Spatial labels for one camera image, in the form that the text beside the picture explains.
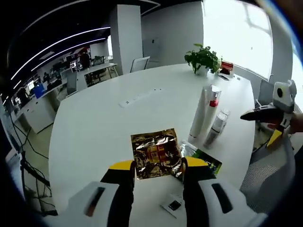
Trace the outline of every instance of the potted plant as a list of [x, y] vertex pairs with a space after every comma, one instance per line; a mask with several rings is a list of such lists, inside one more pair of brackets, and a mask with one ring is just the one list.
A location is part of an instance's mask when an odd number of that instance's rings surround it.
[[208, 70], [215, 73], [220, 68], [221, 60], [216, 56], [216, 52], [210, 51], [210, 47], [203, 47], [201, 44], [194, 44], [199, 47], [199, 51], [189, 51], [184, 58], [188, 65], [192, 65], [196, 75], [206, 75]]

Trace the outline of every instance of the white pot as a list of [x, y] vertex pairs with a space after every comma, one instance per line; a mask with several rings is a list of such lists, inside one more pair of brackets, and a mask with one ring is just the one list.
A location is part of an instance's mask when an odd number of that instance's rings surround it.
[[205, 76], [206, 77], [207, 72], [208, 72], [208, 69], [204, 65], [202, 65], [199, 68], [199, 70], [196, 72], [196, 74], [199, 75], [199, 76], [203, 76], [203, 77]]

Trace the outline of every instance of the gold foil packet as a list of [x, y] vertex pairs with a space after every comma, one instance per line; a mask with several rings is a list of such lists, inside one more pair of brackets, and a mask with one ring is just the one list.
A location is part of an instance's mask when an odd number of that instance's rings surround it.
[[138, 179], [166, 176], [181, 165], [174, 129], [131, 135]]

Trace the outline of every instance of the bright window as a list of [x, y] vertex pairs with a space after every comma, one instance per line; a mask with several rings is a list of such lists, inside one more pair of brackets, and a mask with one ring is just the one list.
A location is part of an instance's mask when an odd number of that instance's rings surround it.
[[111, 36], [107, 39], [107, 47], [108, 47], [108, 55], [113, 56], [113, 49], [112, 49], [112, 38]]
[[272, 34], [259, 7], [237, 0], [204, 0], [204, 46], [223, 60], [268, 78], [272, 66]]
[[297, 87], [297, 96], [295, 102], [303, 112], [303, 67], [298, 57], [296, 50], [293, 45], [293, 72], [292, 79], [294, 80]]

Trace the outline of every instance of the white bottle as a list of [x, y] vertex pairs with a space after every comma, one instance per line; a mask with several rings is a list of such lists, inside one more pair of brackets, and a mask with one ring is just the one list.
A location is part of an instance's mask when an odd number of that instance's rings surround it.
[[200, 100], [198, 102], [198, 107], [196, 110], [196, 114], [193, 120], [193, 124], [191, 125], [190, 131], [189, 131], [189, 136], [196, 138], [202, 129], [202, 125], [204, 122], [205, 118], [205, 113], [206, 113], [206, 103], [207, 103], [207, 91], [209, 89], [209, 86], [203, 87]]
[[227, 120], [227, 116], [223, 113], [219, 113], [206, 137], [203, 144], [204, 147], [210, 148], [215, 139], [220, 135], [224, 122]]
[[203, 135], [201, 136], [201, 141], [204, 141], [206, 136], [208, 135], [209, 129], [214, 121], [214, 117], [216, 114], [216, 110], [219, 104], [219, 98], [220, 98], [221, 90], [214, 86], [211, 85], [209, 86], [209, 89], [207, 91], [207, 111], [205, 113], [205, 118], [203, 122], [203, 126], [201, 129], [201, 133]]

